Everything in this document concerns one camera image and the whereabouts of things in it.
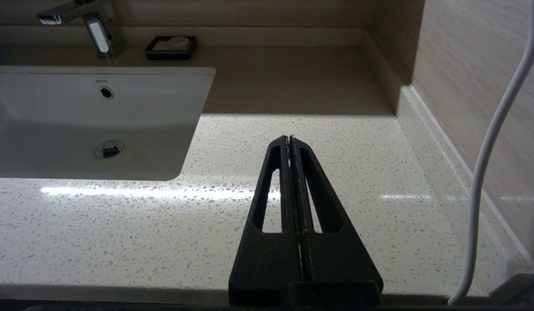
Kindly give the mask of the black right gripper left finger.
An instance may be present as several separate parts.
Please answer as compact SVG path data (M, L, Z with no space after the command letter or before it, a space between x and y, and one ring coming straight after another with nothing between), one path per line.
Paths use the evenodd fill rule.
M289 137L269 144L229 277L230 299L286 299L287 286L300 281L296 196L289 165ZM279 171L281 232L263 232L274 171Z

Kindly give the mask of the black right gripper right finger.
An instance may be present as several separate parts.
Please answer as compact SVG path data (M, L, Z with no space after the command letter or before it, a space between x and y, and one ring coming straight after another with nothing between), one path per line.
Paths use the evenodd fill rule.
M305 299L380 299L383 280L312 148L290 137Z

